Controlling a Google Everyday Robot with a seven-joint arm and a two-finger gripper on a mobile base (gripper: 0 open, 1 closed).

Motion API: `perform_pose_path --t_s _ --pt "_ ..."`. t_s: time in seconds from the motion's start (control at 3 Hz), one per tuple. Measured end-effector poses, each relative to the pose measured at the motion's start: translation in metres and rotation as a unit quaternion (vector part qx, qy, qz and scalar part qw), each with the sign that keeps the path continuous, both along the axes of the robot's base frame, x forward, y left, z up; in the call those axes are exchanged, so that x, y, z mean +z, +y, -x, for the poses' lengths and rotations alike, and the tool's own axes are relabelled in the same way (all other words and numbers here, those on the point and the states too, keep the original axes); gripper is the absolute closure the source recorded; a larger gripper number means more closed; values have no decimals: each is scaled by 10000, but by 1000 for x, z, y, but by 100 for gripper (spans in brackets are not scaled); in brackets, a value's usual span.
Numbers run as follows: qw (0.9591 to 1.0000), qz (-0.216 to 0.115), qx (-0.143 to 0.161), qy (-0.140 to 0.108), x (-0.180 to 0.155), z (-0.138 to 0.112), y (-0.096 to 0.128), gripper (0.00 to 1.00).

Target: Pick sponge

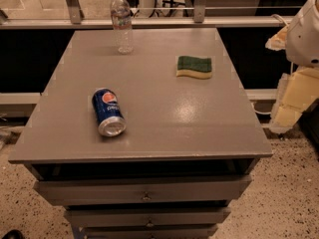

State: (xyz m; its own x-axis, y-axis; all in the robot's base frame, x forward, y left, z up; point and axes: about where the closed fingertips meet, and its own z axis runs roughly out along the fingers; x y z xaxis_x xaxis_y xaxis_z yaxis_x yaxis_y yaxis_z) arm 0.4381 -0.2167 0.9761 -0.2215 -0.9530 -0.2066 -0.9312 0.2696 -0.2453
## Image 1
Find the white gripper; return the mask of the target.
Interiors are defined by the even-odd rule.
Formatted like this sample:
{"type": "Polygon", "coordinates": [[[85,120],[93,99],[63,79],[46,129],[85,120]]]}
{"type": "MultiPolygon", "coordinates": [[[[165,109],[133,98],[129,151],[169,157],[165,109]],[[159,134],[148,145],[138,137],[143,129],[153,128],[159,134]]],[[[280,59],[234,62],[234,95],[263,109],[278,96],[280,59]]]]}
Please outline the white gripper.
{"type": "Polygon", "coordinates": [[[305,66],[298,67],[291,75],[283,74],[278,83],[269,129],[278,134],[286,133],[319,99],[319,69],[315,68],[319,66],[319,13],[316,5],[304,5],[289,27],[283,27],[269,38],[265,47],[273,51],[286,49],[288,61],[305,66]]]}

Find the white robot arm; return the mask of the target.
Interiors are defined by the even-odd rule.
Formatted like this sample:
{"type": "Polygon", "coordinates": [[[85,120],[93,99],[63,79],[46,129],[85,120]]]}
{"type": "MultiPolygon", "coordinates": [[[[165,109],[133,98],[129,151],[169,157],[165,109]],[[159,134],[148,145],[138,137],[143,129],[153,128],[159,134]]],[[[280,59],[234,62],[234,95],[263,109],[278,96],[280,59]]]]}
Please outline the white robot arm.
{"type": "Polygon", "coordinates": [[[292,21],[265,44],[269,50],[284,50],[291,66],[279,80],[269,129],[286,133],[319,98],[319,8],[307,0],[292,21]]]}

